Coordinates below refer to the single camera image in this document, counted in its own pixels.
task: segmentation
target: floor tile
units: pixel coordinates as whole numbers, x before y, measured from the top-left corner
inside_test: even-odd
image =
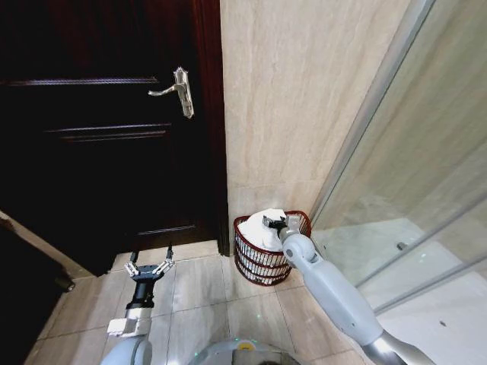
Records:
[[[124,271],[116,271],[99,278],[76,281],[76,287],[67,294],[49,337],[108,325],[115,314],[125,279]]]
[[[40,351],[40,348],[43,346],[44,340],[39,340],[36,341],[35,344],[33,344],[32,350],[30,350],[29,356],[27,356],[27,359],[24,361],[24,365],[34,365],[35,360],[37,358],[37,355]]]
[[[66,298],[68,297],[69,293],[63,293],[61,297],[58,300],[58,303],[53,309],[53,312],[51,313],[51,316],[49,319],[47,319],[46,324],[44,325],[43,330],[39,333],[38,339],[41,338],[46,338],[47,335],[49,334],[49,331],[54,325],[54,322],[56,318],[58,318],[59,312],[61,312],[61,308],[64,306],[64,302],[66,301]]]
[[[364,365],[364,361],[355,351],[346,351],[340,354],[323,357],[315,360],[311,365]]]
[[[221,257],[227,300],[236,300],[260,294],[274,293],[274,287],[253,284],[242,276],[235,266],[234,257]]]
[[[181,261],[176,264],[173,311],[225,302],[220,256]]]
[[[44,340],[35,365],[98,365],[105,345],[105,328]]]
[[[249,338],[294,352],[275,293],[235,300],[227,305],[231,337]]]
[[[167,346],[169,345],[169,328],[170,315],[154,317],[152,319],[151,333],[149,341],[152,344],[152,365],[165,365],[167,359]],[[107,337],[107,343],[103,350],[103,357],[107,356],[110,351],[124,338]]]
[[[195,259],[218,255],[218,244],[216,240],[187,243],[173,247],[174,261]],[[137,265],[153,265],[163,262],[166,259],[167,247],[160,249],[146,249],[138,254]],[[123,270],[123,266],[130,259],[131,252],[120,253],[113,262],[112,271]]]
[[[296,347],[305,360],[351,350],[351,340],[338,330],[306,287],[278,291],[279,302]]]
[[[218,244],[216,240],[174,246],[173,251],[175,261],[196,259],[198,257],[213,255],[219,256]]]
[[[189,363],[213,342],[229,338],[225,303],[184,310],[172,314],[167,364]]]
[[[275,286],[276,290],[287,290],[292,289],[293,287],[302,287],[304,285],[303,275],[293,268],[289,276],[284,280],[282,283],[279,283]]]
[[[125,317],[126,305],[132,300],[135,291],[135,282],[129,277],[126,272],[126,282],[123,287],[122,295],[120,296],[116,312],[113,318]],[[154,286],[154,308],[152,309],[152,316],[160,316],[169,314],[173,308],[173,293],[174,293],[174,278],[176,277],[176,267],[172,267],[165,276],[156,281]]]

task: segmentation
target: robotic claw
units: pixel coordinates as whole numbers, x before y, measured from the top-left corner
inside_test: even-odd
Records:
[[[112,319],[107,333],[126,338],[102,360],[102,365],[149,365],[152,345],[148,340],[151,331],[151,312],[154,308],[154,285],[173,266],[173,249],[169,246],[166,259],[159,265],[137,266],[138,252],[125,264],[130,278],[136,282],[132,301],[126,306],[125,318]]]
[[[299,233],[296,217],[274,221],[267,217],[263,223],[278,231],[283,253],[288,263],[301,272],[304,283],[333,324],[353,338],[377,365],[429,365],[431,359],[417,347],[398,340],[386,332],[377,321],[368,302],[331,262],[315,250],[313,242]],[[137,268],[135,258],[126,264],[130,276],[137,282],[126,317],[110,322],[110,335],[128,337],[103,360],[102,365],[149,365],[151,344],[147,334],[151,327],[152,289],[173,265],[172,250],[159,266]],[[295,354],[258,344],[255,341],[225,341],[213,344],[194,357],[189,365],[206,364],[305,364]]]

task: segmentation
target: wall tile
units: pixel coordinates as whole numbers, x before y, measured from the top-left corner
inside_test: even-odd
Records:
[[[222,0],[228,185],[323,182],[409,0]]]

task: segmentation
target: silver door lever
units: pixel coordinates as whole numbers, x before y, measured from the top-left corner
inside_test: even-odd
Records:
[[[148,94],[152,97],[161,97],[162,95],[177,91],[183,107],[183,114],[187,119],[191,119],[195,111],[193,109],[193,99],[191,99],[191,91],[189,89],[188,72],[184,71],[182,67],[178,67],[174,72],[174,80],[176,83],[162,91],[150,90]]]

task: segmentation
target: glass shower door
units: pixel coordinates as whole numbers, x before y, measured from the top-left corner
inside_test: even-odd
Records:
[[[313,238],[383,326],[487,363],[487,3],[435,2]]]

